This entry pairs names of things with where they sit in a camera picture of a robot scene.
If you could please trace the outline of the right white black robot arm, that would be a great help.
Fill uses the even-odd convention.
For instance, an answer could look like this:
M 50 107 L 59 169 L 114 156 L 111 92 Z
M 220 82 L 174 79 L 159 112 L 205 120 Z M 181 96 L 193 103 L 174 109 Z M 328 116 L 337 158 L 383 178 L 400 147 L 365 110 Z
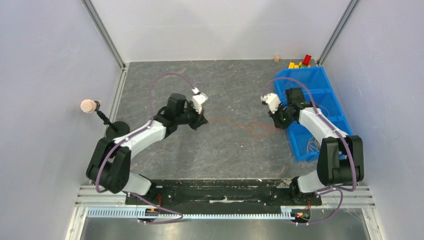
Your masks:
M 268 114 L 278 129 L 287 129 L 293 122 L 305 127 L 319 142 L 316 169 L 295 177 L 290 183 L 289 199 L 302 204 L 309 194 L 317 196 L 336 190 L 353 192 L 364 178 L 363 141 L 333 124 L 317 107 L 314 99 L 305 99 L 301 88 L 285 91 L 286 104 L 275 93 L 261 96 Z

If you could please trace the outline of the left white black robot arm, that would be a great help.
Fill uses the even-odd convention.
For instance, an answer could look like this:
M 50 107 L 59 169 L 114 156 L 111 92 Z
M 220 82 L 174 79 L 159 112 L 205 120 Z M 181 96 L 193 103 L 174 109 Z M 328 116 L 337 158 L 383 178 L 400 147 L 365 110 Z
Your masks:
M 152 204 L 157 198 L 157 191 L 152 187 L 154 182 L 132 173 L 131 161 L 150 145 L 169 137 L 178 126 L 188 125 L 196 130 L 206 124 L 203 104 L 207 100 L 203 92 L 194 94 L 191 99 L 173 93 L 167 104 L 142 127 L 115 138 L 101 138 L 86 169 L 86 177 L 94 182 L 99 193 L 137 194 L 144 204 Z

